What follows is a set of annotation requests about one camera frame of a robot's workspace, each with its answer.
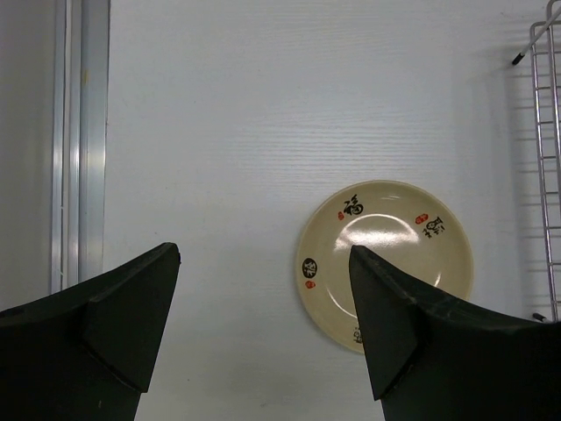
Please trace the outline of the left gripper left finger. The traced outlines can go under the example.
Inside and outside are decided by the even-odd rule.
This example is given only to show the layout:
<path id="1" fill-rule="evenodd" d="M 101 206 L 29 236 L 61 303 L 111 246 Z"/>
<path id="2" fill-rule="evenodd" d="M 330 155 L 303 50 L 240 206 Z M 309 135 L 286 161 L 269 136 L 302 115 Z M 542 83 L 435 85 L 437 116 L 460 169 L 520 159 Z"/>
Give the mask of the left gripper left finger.
<path id="1" fill-rule="evenodd" d="M 166 242 L 122 266 L 1 313 L 3 420 L 133 420 L 181 265 Z"/>

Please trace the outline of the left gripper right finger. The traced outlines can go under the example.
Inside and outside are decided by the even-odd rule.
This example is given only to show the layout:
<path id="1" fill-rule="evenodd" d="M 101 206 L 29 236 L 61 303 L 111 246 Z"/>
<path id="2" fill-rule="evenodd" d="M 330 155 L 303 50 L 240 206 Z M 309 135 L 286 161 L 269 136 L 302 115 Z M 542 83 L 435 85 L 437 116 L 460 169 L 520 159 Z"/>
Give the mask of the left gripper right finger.
<path id="1" fill-rule="evenodd" d="M 557 420 L 560 326 L 468 303 L 350 252 L 373 397 L 387 420 Z"/>

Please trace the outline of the beige printed plate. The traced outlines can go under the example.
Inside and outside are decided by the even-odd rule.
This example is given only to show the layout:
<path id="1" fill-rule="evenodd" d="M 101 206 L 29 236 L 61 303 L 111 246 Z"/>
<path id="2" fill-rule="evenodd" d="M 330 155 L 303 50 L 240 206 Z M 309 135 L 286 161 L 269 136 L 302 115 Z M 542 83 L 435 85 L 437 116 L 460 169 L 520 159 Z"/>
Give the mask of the beige printed plate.
<path id="1" fill-rule="evenodd" d="M 400 270 L 467 300 L 472 249 L 464 227 L 435 196 L 388 180 L 353 184 L 326 199 L 302 230 L 295 285 L 316 327 L 354 353 L 363 353 L 352 297 L 349 257 L 365 246 Z"/>

